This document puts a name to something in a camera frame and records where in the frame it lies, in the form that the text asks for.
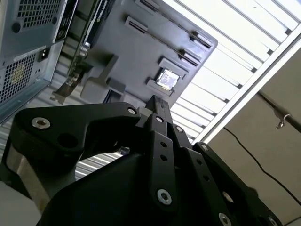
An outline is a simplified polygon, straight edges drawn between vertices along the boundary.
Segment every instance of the sticker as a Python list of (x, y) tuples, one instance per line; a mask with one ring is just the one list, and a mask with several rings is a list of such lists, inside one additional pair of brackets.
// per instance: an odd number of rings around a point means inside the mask
[(11, 77), (10, 77), (10, 82), (12, 84), (18, 83), (24, 76), (24, 65), (18, 65), (18, 67), (13, 71)]

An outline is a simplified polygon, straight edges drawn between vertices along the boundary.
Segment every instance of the bolt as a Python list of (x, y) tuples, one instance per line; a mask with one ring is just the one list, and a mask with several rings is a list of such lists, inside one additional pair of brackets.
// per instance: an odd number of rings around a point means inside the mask
[(278, 224), (276, 223), (276, 221), (273, 218), (269, 217), (269, 220), (273, 226), (278, 226)]
[(162, 203), (163, 205), (169, 206), (172, 202), (170, 194), (164, 189), (158, 190), (157, 197), (160, 203)]
[(157, 116), (156, 119), (157, 119), (159, 122), (163, 122), (163, 119), (161, 119), (159, 116)]
[(50, 127), (50, 122), (45, 118), (34, 118), (32, 120), (32, 126), (37, 129), (48, 129)]
[(230, 219), (223, 213), (218, 215), (223, 226), (232, 226)]
[(179, 131), (180, 133), (183, 133), (183, 129), (182, 129), (181, 127), (179, 127), (179, 126), (176, 126), (175, 128), (176, 128), (176, 129), (177, 129), (177, 131)]
[(133, 108), (128, 108), (127, 109), (128, 112), (130, 112), (131, 114), (137, 114), (136, 111)]
[(201, 147), (204, 149), (204, 151), (208, 151), (208, 148), (205, 145), (201, 145)]

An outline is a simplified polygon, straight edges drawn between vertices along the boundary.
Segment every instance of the mounting hole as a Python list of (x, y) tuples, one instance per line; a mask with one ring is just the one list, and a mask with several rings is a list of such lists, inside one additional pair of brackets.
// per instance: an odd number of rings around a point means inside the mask
[(209, 181), (209, 177), (208, 176), (204, 176), (205, 181)]
[(202, 161), (201, 161), (200, 159), (197, 159), (197, 163), (200, 164), (200, 165), (203, 164)]
[(52, 24), (56, 24), (56, 22), (57, 22), (57, 18), (56, 18), (56, 17), (53, 17), (51, 23), (52, 23)]
[(11, 27), (14, 33), (19, 33), (21, 30), (21, 25), (19, 23), (14, 23)]
[(161, 142), (162, 147), (167, 147), (167, 144), (165, 144), (164, 142)]
[(76, 137), (69, 133), (62, 133), (58, 136), (57, 141), (60, 144), (60, 146), (65, 148), (74, 148), (78, 144)]
[(262, 226), (269, 226), (268, 221), (263, 216), (258, 216), (258, 220)]
[(167, 158), (165, 155), (160, 155), (160, 158), (162, 159), (162, 161), (167, 161)]

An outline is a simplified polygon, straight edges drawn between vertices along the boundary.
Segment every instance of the power supply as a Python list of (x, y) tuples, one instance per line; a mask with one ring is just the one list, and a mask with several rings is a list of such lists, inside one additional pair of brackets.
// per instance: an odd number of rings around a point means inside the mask
[(77, 1), (0, 2), (0, 124), (51, 82)]

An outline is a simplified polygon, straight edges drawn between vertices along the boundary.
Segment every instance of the wall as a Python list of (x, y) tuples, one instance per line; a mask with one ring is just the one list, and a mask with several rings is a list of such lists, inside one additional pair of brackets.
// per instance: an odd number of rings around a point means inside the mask
[[(301, 121), (301, 50), (263, 88), (263, 92), (287, 108)], [(287, 124), (275, 127), (279, 119), (255, 96), (226, 126), (258, 159), (264, 169), (301, 200), (301, 134)], [(209, 145), (249, 186), (283, 223), (301, 216), (301, 207), (276, 182), (264, 175), (237, 141), (222, 130)]]
[(34, 203), (0, 182), (0, 225), (35, 226), (40, 213)]

